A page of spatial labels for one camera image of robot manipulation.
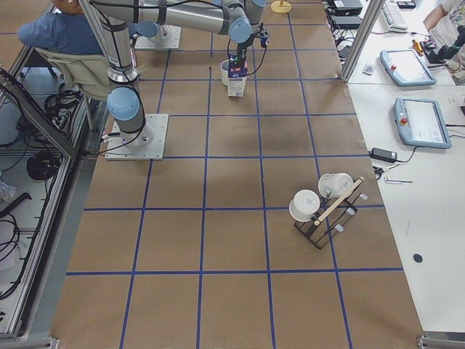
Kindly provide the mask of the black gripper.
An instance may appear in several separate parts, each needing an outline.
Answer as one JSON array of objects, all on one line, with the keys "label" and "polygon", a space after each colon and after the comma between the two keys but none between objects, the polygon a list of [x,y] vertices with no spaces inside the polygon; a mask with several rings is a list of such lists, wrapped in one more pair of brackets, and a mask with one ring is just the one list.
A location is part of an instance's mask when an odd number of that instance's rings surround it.
[{"label": "black gripper", "polygon": [[236,62],[244,63],[246,61],[247,49],[252,45],[252,38],[248,38],[243,43],[239,43],[236,49]]}]

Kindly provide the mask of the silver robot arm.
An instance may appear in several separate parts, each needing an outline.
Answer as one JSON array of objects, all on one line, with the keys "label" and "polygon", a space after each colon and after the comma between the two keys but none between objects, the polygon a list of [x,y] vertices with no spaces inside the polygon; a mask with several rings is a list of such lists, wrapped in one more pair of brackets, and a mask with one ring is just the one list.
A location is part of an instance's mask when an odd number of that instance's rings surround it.
[{"label": "silver robot arm", "polygon": [[148,38],[152,41],[166,41],[171,35],[171,29],[167,25],[159,25],[152,22],[133,23],[134,34]]},{"label": "silver robot arm", "polygon": [[268,34],[260,22],[265,1],[90,1],[100,14],[110,70],[108,78],[129,86],[135,81],[135,67],[129,55],[130,23],[174,25],[228,36],[237,44],[228,55],[228,77],[243,78],[248,73],[247,49],[255,39],[267,46]]}]

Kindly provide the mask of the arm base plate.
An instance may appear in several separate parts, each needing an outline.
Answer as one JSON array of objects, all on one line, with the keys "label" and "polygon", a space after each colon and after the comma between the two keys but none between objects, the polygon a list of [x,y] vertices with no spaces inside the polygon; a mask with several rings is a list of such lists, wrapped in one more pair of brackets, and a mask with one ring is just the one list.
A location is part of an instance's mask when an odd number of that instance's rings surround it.
[{"label": "arm base plate", "polygon": [[135,49],[139,51],[162,51],[179,49],[182,29],[173,25],[162,25],[156,36],[147,38],[139,37],[135,43]]},{"label": "arm base plate", "polygon": [[166,143],[169,115],[166,113],[146,113],[142,132],[129,135],[120,132],[114,121],[112,132],[104,156],[108,161],[162,160]]}]

